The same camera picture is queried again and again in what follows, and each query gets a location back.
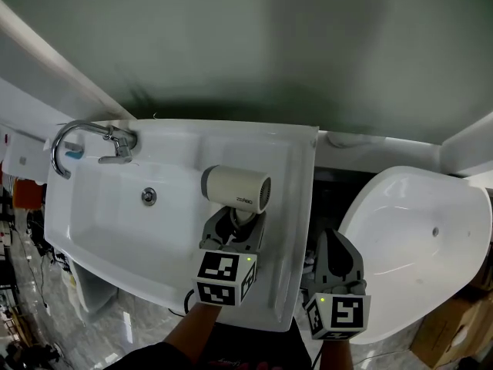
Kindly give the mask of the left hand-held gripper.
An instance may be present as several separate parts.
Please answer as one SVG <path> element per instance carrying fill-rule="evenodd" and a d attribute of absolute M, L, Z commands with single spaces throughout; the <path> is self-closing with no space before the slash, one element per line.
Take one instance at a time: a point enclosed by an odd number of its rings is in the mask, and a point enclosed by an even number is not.
<path fill-rule="evenodd" d="M 258 214 L 246 247 L 227 245 L 231 236 L 230 208 L 218 210 L 204 225 L 200 249 L 193 255 L 192 282 L 202 304 L 239 307 L 257 279 L 267 213 Z"/>

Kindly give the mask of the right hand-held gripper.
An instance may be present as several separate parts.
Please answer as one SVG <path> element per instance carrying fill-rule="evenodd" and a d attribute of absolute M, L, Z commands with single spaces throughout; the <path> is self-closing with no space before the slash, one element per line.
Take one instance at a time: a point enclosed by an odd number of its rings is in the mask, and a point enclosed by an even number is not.
<path fill-rule="evenodd" d="M 304 305 L 314 340 L 347 341 L 367 330 L 371 296 L 366 295 L 363 258 L 356 247 L 335 229 L 325 229 L 317 243 L 314 278 L 328 282 L 330 274 L 346 286 L 314 292 Z"/>

